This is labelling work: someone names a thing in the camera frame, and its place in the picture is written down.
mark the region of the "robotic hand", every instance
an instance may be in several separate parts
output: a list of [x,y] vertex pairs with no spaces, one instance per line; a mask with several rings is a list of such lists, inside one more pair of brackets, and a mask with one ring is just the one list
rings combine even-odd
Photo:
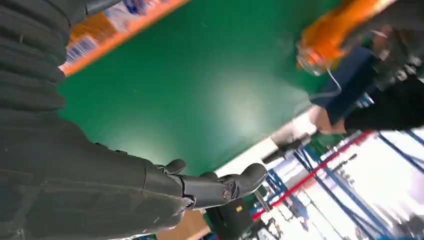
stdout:
[[267,171],[181,175],[90,142],[59,116],[70,29],[118,0],[0,2],[0,239],[107,240],[175,227],[187,209],[252,193]]

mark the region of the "blue metal rack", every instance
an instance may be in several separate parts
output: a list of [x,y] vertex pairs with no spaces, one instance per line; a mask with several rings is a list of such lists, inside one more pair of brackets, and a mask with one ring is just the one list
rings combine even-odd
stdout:
[[[303,152],[302,154],[295,153],[295,157],[302,163],[309,163],[309,157],[317,162],[322,163],[320,156],[317,156],[308,146],[305,146],[300,150]],[[381,219],[372,211],[366,203],[364,203],[354,191],[344,182],[342,181],[335,173],[333,173],[330,168],[325,166],[323,168],[328,177],[330,177],[351,199],[352,201],[364,212],[364,214],[371,220],[368,222],[366,219],[360,217],[354,211],[349,209],[342,201],[331,191],[331,189],[324,183],[324,181],[318,177],[314,176],[316,182],[328,193],[328,195],[340,206],[340,208],[347,214],[347,216],[364,232],[365,235],[369,239],[376,239],[376,236],[387,236],[391,239],[394,238],[391,231],[387,228],[387,226],[381,221]]]
[[[417,142],[422,144],[424,146],[424,141],[422,138],[417,136],[412,131],[406,132],[409,136],[414,138]],[[418,171],[420,171],[422,174],[424,174],[424,168],[421,166],[421,164],[424,164],[424,160],[419,159],[418,157],[409,155],[399,149],[393,142],[389,141],[386,137],[384,137],[381,132],[378,133],[378,137],[385,143],[387,146],[389,146],[391,149],[393,149],[397,154],[399,154],[402,158],[404,158],[408,163],[410,163],[413,167],[415,167]]]

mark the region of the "green surface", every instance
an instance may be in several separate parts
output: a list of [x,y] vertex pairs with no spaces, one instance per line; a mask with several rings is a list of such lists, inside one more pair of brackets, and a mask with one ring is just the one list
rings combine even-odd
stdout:
[[295,43],[335,2],[192,0],[69,77],[62,115],[111,149],[214,170],[320,85],[296,70]]

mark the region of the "orange shelf edge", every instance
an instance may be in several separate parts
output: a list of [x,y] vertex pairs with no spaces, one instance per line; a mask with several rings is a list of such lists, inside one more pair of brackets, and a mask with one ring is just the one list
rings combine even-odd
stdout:
[[112,49],[118,47],[135,34],[141,32],[146,27],[150,26],[188,1],[189,0],[168,0],[168,2],[158,4],[154,10],[148,13],[147,16],[142,16],[140,19],[131,21],[129,23],[128,31],[115,34],[113,38],[106,40],[102,45],[99,45],[95,50],[74,62],[72,65],[64,66],[62,68],[63,72],[68,77],[80,71],[90,63],[101,58]]

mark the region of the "red horizontal bar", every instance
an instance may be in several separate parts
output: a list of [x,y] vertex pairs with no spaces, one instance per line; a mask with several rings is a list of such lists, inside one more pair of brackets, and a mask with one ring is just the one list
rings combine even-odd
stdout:
[[[309,181],[311,178],[313,178],[317,172],[327,166],[327,164],[337,158],[341,153],[346,152],[352,145],[357,144],[365,140],[369,135],[371,134],[371,131],[366,131],[359,135],[357,138],[353,139],[348,144],[342,146],[337,152],[327,157],[326,160],[324,160],[320,165],[318,165],[316,168],[312,170],[311,173],[308,174],[308,176],[304,177],[302,180],[298,181],[294,186],[292,186],[289,190],[287,190],[277,201],[273,202],[271,205],[273,207],[281,204],[290,194],[293,194],[295,191],[297,191],[302,185],[304,185],[307,181]],[[255,214],[253,214],[252,218],[258,219],[261,217],[262,214],[265,213],[265,209],[262,209]]]

